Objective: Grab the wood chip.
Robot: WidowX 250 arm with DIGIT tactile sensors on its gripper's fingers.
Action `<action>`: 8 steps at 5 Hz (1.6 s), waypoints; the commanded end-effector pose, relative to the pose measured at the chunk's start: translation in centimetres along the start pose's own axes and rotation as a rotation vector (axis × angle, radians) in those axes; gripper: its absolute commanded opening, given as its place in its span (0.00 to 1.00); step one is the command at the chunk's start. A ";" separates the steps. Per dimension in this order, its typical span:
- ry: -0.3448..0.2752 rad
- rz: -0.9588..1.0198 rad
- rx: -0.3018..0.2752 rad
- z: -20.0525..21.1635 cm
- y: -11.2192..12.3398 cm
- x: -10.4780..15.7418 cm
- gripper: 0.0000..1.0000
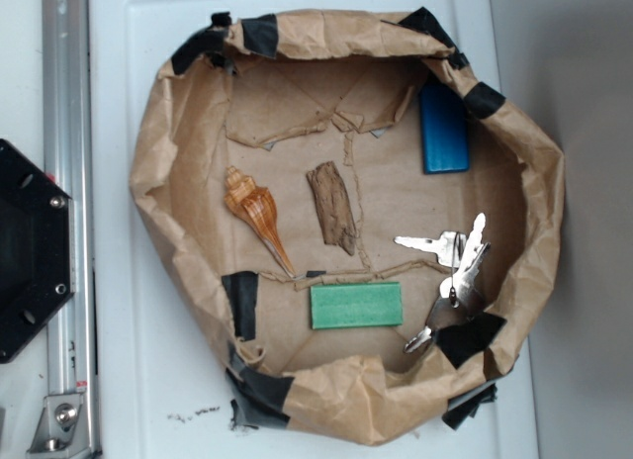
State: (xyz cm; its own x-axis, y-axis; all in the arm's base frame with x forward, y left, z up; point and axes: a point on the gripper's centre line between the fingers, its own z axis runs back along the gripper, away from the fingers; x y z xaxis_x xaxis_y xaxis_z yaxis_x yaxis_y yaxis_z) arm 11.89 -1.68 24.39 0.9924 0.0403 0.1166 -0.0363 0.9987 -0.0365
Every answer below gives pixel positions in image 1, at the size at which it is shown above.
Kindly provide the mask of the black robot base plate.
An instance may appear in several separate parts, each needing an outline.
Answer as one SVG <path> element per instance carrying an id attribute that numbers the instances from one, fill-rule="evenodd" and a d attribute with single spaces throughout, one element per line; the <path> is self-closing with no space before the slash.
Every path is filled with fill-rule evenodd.
<path id="1" fill-rule="evenodd" d="M 12 362 L 73 292 L 70 198 L 1 141 L 1 362 Z"/>

